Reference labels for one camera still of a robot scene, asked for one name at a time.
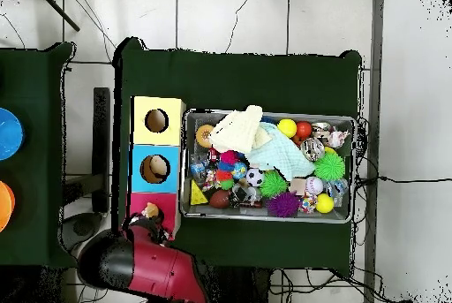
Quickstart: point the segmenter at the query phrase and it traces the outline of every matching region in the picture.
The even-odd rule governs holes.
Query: towel
[[[216,125],[209,139],[221,153],[234,150],[247,154],[252,150],[261,118],[262,108],[256,105],[242,112],[234,110]]]
[[[276,125],[260,123],[260,126],[272,140],[245,154],[250,164],[258,164],[260,170],[277,168],[288,181],[294,177],[305,177],[313,173],[314,164],[305,158],[295,143],[282,134]]]

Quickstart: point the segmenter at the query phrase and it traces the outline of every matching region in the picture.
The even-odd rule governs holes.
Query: red ball
[[[308,138],[312,132],[313,129],[311,127],[311,124],[305,121],[300,121],[299,123],[297,123],[297,136],[300,137],[302,140]]]

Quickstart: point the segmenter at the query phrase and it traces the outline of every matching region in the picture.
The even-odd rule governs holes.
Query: yellow triangle block
[[[196,185],[194,179],[192,179],[192,198],[190,199],[192,205],[207,203],[207,198],[202,193],[201,189]]]

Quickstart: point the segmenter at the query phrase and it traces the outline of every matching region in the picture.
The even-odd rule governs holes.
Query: dark green cloth
[[[0,49],[0,107],[21,121],[25,141],[0,162],[0,180],[11,187],[16,207],[0,232],[0,264],[74,266],[59,245],[62,207],[62,96],[70,43],[45,51]]]
[[[130,98],[174,97],[187,108],[358,115],[361,57],[217,55],[117,49],[115,105],[121,109],[119,223],[125,212]],[[350,223],[276,223],[183,218],[174,246],[221,266],[334,268],[349,275]]]

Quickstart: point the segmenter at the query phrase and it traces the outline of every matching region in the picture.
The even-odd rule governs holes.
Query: soccer ball
[[[264,182],[264,172],[262,170],[258,170],[257,168],[251,168],[246,173],[246,181],[250,186],[261,186],[262,182]]]

